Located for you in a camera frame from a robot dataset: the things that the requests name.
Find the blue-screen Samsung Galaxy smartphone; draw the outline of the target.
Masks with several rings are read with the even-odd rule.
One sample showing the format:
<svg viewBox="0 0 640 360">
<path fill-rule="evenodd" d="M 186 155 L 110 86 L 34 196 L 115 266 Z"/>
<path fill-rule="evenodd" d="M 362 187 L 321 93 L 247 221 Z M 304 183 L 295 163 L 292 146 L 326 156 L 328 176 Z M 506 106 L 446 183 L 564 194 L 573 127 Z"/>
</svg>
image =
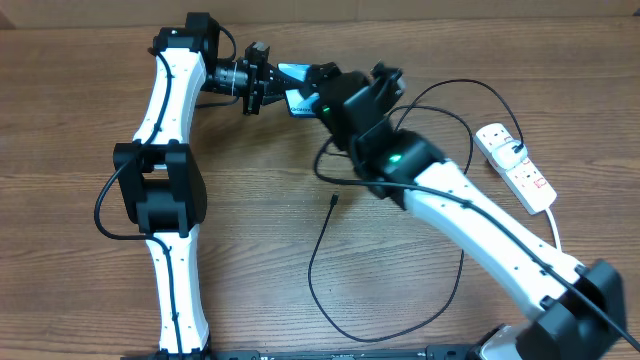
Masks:
<svg viewBox="0 0 640 360">
<path fill-rule="evenodd" d="M 303 82 L 306 78 L 307 72 L 311 69 L 311 65 L 279 63 L 278 69 L 285 75 Z M 301 89 L 302 86 L 299 86 L 298 88 L 285 91 L 285 100 L 289 115 L 293 118 L 315 118 L 312 105 L 319 98 L 318 93 L 312 93 L 309 96 L 305 96 L 302 94 Z"/>
</svg>

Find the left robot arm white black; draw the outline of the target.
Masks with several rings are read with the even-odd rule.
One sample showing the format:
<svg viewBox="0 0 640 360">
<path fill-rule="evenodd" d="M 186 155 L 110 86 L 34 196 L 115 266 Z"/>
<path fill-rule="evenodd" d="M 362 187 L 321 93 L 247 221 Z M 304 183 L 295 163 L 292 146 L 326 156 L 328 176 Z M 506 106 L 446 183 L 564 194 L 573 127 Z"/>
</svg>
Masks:
<svg viewBox="0 0 640 360">
<path fill-rule="evenodd" d="M 270 48 L 261 42 L 242 57 L 220 57 L 225 31 L 204 12 L 190 12 L 184 26 L 159 31 L 150 49 L 156 77 L 144 120 L 131 142 L 114 147 L 111 180 L 138 227 L 132 238 L 146 243 L 154 266 L 161 315 L 156 359 L 212 356 L 197 265 L 207 192 L 189 144 L 199 94 L 226 95 L 251 115 L 302 85 L 269 63 Z"/>
</svg>

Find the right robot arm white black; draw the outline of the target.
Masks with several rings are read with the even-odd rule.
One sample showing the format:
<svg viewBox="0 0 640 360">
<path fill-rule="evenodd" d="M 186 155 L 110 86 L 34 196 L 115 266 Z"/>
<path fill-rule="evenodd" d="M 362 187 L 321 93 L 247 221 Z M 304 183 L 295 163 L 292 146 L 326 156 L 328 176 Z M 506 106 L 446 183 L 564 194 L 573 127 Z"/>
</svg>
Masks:
<svg viewBox="0 0 640 360">
<path fill-rule="evenodd" d="M 355 184 L 436 227 L 481 265 L 526 317 L 500 326 L 472 359 L 598 359 L 628 337 L 623 282 L 607 262 L 585 266 L 503 211 L 421 135 L 389 119 L 404 91 L 397 68 L 369 74 L 312 66 L 301 93 L 348 154 Z"/>
</svg>

